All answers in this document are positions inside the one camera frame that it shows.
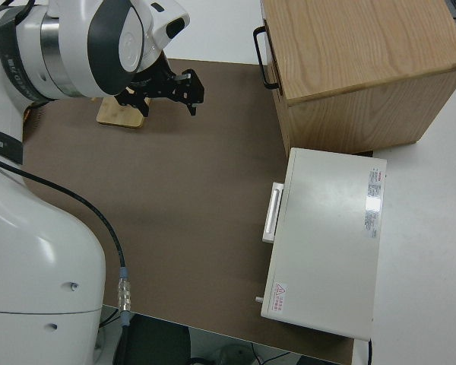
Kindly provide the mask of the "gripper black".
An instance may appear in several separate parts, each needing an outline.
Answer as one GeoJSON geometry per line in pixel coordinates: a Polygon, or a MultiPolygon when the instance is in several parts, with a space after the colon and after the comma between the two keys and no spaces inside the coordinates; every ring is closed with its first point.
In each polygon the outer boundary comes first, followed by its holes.
{"type": "Polygon", "coordinates": [[[165,56],[160,56],[150,67],[135,74],[131,83],[116,100],[121,106],[132,106],[143,117],[149,116],[148,97],[166,97],[187,106],[191,116],[204,102],[204,86],[194,69],[176,75],[165,56]]]}

